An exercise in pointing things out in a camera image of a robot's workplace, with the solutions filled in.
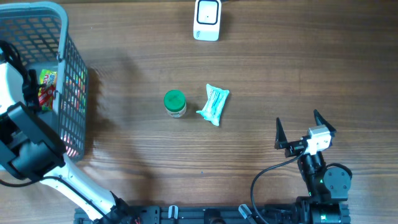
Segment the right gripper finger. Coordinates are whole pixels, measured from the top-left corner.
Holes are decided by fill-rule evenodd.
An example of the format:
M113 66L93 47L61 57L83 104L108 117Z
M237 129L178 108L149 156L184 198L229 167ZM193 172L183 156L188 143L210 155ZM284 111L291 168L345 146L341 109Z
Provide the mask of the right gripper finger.
M331 136L335 136L336 129L318 112L318 110L313 111L315 122L317 126L325 125Z
M275 134L275 149L284 149L287 148L288 141L280 121L280 118L276 118L276 134Z

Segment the teal tissue wipes pack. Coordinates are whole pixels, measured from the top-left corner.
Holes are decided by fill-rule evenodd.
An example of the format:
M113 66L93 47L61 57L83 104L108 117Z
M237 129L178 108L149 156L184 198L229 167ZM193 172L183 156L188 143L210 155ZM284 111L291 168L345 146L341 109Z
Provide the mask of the teal tissue wipes pack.
M215 126L220 125L221 114L223 112L224 105L229 95L229 90L223 90L221 88L206 85L207 102L205 103L202 110L196 111L196 113L203 116L203 118L211 122Z

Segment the green lid jar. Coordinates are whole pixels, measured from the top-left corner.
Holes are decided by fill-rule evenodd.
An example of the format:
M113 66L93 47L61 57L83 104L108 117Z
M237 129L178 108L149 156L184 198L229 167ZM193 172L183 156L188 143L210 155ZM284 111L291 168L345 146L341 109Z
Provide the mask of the green lid jar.
M186 97L180 90L170 90L164 96L164 106L171 117L180 118L187 110Z

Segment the red Nescafe coffee stick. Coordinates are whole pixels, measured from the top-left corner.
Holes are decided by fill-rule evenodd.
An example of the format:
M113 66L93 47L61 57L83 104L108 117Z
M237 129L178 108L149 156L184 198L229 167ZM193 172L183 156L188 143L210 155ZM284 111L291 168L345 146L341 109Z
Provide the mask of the red Nescafe coffee stick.
M53 100L53 93L55 87L53 85L42 87L39 90L39 104L40 106L48 106Z

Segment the green Haribo gummy bag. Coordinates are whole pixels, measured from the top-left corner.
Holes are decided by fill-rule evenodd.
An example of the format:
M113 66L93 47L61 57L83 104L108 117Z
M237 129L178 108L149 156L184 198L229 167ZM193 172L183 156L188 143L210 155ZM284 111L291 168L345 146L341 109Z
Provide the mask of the green Haribo gummy bag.
M55 87L55 90L56 90L57 72L51 71L51 70L43 69L43 70L41 71L41 73L40 73L40 76L39 76L39 84L41 85L41 87L39 88L39 90L40 90L42 87L49 86L49 85L53 85L53 86ZM52 100L52 102L51 102L48 106L40 106L41 109L42 109L43 111L50 111L50 110L53 110L53 100Z

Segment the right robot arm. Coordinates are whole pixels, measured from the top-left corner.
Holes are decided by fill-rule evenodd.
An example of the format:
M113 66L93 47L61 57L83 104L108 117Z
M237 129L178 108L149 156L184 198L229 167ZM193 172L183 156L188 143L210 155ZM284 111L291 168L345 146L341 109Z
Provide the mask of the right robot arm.
M317 111L313 111L316 126L297 141L289 142L282 123L276 119L275 148L284 149L285 156L297 159L298 169L308 190L307 197L297 197L292 204L274 209L277 223L336 223L351 222L348 191L352 171L338 163L327 164L322 152L332 146L336 129Z

